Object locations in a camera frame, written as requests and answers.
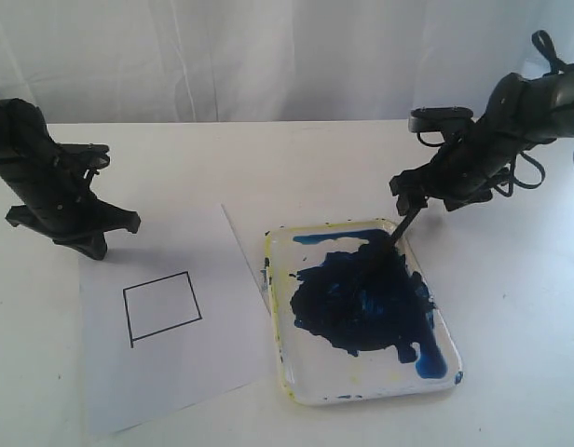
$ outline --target paint palette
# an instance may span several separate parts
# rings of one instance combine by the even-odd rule
[[[367,400],[460,382],[457,349],[406,239],[384,250],[395,227],[376,220],[266,237],[280,381],[295,401]]]

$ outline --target blue paint stain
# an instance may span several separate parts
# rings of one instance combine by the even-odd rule
[[[354,357],[360,351],[394,345],[399,361],[415,362],[420,377],[444,377],[447,368],[434,338],[434,305],[428,287],[418,272],[409,275],[404,255],[396,249],[384,252],[387,232],[373,229],[308,235],[294,237],[294,241],[313,245],[341,237],[368,243],[354,253],[327,253],[321,265],[297,272],[302,283],[291,300],[295,326],[324,337]],[[358,276],[376,259],[381,270],[356,289]],[[419,344],[419,353],[413,343]]]

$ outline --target drawn square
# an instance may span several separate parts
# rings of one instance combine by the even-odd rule
[[[155,279],[123,290],[134,342],[202,319],[187,272]]]

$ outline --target white backdrop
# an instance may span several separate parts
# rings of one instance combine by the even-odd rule
[[[574,61],[574,0],[0,0],[0,98],[48,122],[479,114],[539,28]]]

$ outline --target paint smear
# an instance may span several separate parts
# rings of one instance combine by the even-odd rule
[[[387,232],[372,229],[298,236],[294,241],[312,245],[341,237],[368,243],[353,253],[329,252],[321,265],[297,272],[301,284],[291,300],[295,326],[355,357],[360,351],[393,345],[401,363],[416,363],[420,377],[444,377],[447,368],[434,338],[434,304],[428,287],[418,272],[409,275],[405,257],[396,249],[381,253],[387,247]],[[376,258],[382,259],[380,270],[355,291],[352,285]],[[419,353],[413,343],[419,344]]]

